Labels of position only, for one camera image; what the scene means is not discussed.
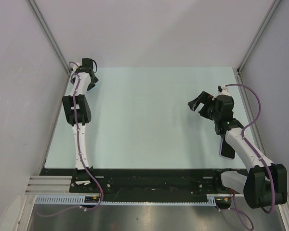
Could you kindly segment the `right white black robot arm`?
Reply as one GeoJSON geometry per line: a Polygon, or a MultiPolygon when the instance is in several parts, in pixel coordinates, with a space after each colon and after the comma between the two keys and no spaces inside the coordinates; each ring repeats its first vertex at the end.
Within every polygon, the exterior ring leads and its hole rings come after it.
{"type": "Polygon", "coordinates": [[[233,97],[223,90],[216,97],[203,91],[188,102],[191,111],[203,104],[200,116],[214,122],[215,132],[221,136],[221,156],[233,159],[238,155],[248,174],[235,170],[221,173],[212,181],[213,189],[224,193],[229,188],[239,192],[250,208],[282,205],[287,202],[287,170],[282,164],[274,164],[259,148],[243,135],[243,125],[234,118],[233,97]]]}

